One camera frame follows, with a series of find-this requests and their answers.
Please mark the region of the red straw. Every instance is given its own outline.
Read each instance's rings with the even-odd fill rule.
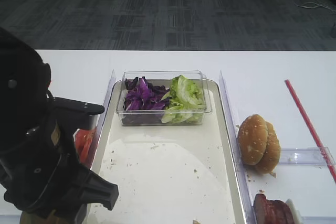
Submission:
[[[287,88],[288,88],[290,94],[292,95],[292,97],[293,97],[293,99],[294,99],[294,101],[295,101],[295,103],[296,103],[296,106],[298,107],[298,109],[299,109],[299,111],[300,111],[300,113],[301,113],[301,115],[302,115],[304,121],[306,122],[306,125],[307,125],[307,127],[308,127],[308,129],[309,129],[309,131],[310,131],[310,134],[311,134],[312,137],[314,138],[317,147],[322,148],[322,149],[321,149],[322,156],[324,157],[324,159],[325,159],[325,161],[327,162],[327,164],[331,164],[331,161],[330,161],[330,159],[329,159],[329,156],[328,156],[327,153],[324,151],[324,146],[323,146],[323,144],[322,144],[322,142],[321,142],[321,140],[320,140],[318,134],[316,133],[316,131],[315,131],[315,129],[314,129],[312,123],[310,122],[309,117],[308,117],[308,115],[306,114],[306,112],[305,112],[305,110],[304,110],[304,108],[303,108],[303,106],[302,106],[302,104],[301,104],[301,102],[300,102],[298,96],[296,95],[295,90],[293,89],[292,85],[290,84],[290,81],[289,81],[289,80],[285,80],[285,84],[287,85]],[[336,170],[335,170],[335,166],[333,166],[333,165],[328,165],[328,168],[329,168],[329,171],[330,171],[330,173],[331,173],[331,176],[333,177],[333,179],[334,179],[335,182],[336,182]]]

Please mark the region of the plastic tray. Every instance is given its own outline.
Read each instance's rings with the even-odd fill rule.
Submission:
[[[219,89],[202,125],[123,127],[114,86],[92,170],[119,186],[112,211],[92,204],[87,223],[244,223]]]
[[[169,88],[172,79],[183,75],[184,77],[194,81],[202,90],[206,108],[197,110],[124,110],[124,100],[127,94],[125,81],[132,81],[136,77],[145,76],[146,80],[154,86],[165,86]],[[212,108],[209,102],[209,92],[207,91],[206,77],[200,71],[161,71],[161,72],[125,72],[121,82],[121,89],[118,98],[118,105],[116,112],[119,115],[122,125],[136,126],[136,125],[193,125],[202,124],[205,113],[211,113]],[[188,114],[199,115],[197,121],[189,122],[183,121],[178,124],[161,123],[161,117],[165,114]]]

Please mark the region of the ham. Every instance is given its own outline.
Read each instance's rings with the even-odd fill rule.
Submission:
[[[294,224],[289,207],[281,200],[267,200],[264,194],[257,194],[253,208],[257,224]]]

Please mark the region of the food crumb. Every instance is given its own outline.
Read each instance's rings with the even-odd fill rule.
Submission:
[[[271,175],[272,177],[274,177],[274,178],[277,178],[277,174],[276,174],[276,173],[271,172],[270,175]]]

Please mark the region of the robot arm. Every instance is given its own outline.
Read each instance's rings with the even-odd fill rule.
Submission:
[[[79,163],[73,134],[89,130],[104,107],[54,98],[48,90],[50,67],[38,53],[0,28],[3,137],[0,183],[5,200],[18,209],[47,218],[51,212],[82,223],[86,204],[112,210],[118,197],[111,184]]]

